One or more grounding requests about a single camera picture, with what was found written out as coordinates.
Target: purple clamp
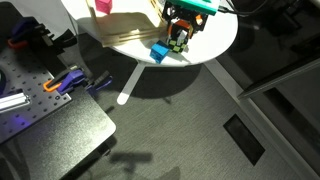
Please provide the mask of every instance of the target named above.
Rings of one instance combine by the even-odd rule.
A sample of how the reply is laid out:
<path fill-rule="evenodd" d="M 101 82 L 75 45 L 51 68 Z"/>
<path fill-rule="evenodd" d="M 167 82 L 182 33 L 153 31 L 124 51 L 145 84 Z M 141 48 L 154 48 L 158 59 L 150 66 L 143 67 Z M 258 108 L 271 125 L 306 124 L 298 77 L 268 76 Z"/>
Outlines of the purple clamp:
<path fill-rule="evenodd" d="M 81 70 L 75 70 L 69 72 L 67 77 L 62 81 L 61 85 L 58 87 L 57 91 L 59 94 L 63 95 L 65 93 L 70 92 L 73 90 L 73 87 L 83 80 L 85 80 L 85 76 Z"/>

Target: table leg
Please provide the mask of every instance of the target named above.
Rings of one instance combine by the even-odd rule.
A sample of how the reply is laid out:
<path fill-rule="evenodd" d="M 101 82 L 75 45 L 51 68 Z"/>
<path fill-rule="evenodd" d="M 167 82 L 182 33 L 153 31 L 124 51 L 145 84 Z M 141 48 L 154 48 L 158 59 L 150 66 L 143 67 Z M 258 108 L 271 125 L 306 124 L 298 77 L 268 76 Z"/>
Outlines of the table leg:
<path fill-rule="evenodd" d="M 138 61 L 138 64 L 136 68 L 134 69 L 133 73 L 131 74 L 129 80 L 127 81 L 127 84 L 124 86 L 122 92 L 120 93 L 117 102 L 120 105 L 126 104 L 127 100 L 130 97 L 130 94 L 137 84 L 144 68 L 146 67 L 146 64 L 144 62 Z"/>

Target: blue block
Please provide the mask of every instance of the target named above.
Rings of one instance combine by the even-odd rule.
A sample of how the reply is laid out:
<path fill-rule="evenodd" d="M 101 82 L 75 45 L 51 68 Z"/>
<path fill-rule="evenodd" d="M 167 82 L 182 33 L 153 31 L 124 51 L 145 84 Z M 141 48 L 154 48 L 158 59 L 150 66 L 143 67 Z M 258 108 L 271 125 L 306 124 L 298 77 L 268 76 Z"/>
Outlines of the blue block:
<path fill-rule="evenodd" d="M 169 48 L 168 46 L 161 42 L 158 41 L 156 44 L 154 44 L 151 47 L 151 52 L 150 52 L 150 56 L 158 63 L 160 64 L 161 61 L 167 56 L 169 52 Z"/>

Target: orange handle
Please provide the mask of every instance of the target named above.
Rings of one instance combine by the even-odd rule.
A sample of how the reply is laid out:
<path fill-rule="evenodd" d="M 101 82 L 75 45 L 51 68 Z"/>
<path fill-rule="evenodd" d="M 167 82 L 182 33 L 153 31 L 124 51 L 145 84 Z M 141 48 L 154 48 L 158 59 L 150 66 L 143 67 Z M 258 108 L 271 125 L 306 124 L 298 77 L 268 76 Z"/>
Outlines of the orange handle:
<path fill-rule="evenodd" d="M 62 84 L 62 83 L 58 83 L 54 86 L 52 86 L 51 88 L 48 88 L 47 85 L 51 82 L 52 80 L 49 80 L 45 83 L 43 83 L 43 89 L 46 90 L 47 92 L 53 92 L 55 91 L 56 89 L 58 89 L 58 87 Z"/>

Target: clamp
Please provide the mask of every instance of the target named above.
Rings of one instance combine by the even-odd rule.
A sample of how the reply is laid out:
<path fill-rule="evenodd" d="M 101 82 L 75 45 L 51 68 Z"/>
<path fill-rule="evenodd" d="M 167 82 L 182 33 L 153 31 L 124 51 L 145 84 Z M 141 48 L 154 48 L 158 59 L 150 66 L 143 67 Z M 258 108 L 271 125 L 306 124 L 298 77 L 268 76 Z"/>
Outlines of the clamp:
<path fill-rule="evenodd" d="M 20 19 L 12 29 L 11 34 L 12 36 L 8 40 L 8 45 L 13 49 L 23 48 L 31 40 L 38 42 L 38 38 L 42 38 L 48 46 L 53 45 L 58 54 L 64 52 L 63 48 L 77 44 L 77 38 L 69 29 L 55 40 L 52 40 L 54 35 L 49 36 L 48 38 L 51 42 L 47 42 L 48 38 L 45 37 L 50 34 L 50 31 L 43 24 L 39 24 L 34 17 L 23 17 Z"/>
<path fill-rule="evenodd" d="M 53 80 L 43 83 L 43 88 L 47 92 L 57 90 L 60 95 L 63 95 L 82 84 L 86 90 L 93 92 L 108 86 L 112 82 L 112 79 L 112 76 L 106 71 L 95 81 L 90 81 L 81 68 L 72 66 L 59 73 Z"/>
<path fill-rule="evenodd" d="M 54 79 L 48 80 L 47 82 L 43 83 L 43 89 L 47 92 L 53 92 L 57 90 L 61 86 L 61 82 L 65 77 L 72 71 L 78 70 L 79 67 L 74 65 L 69 67 L 68 69 L 60 72 Z"/>

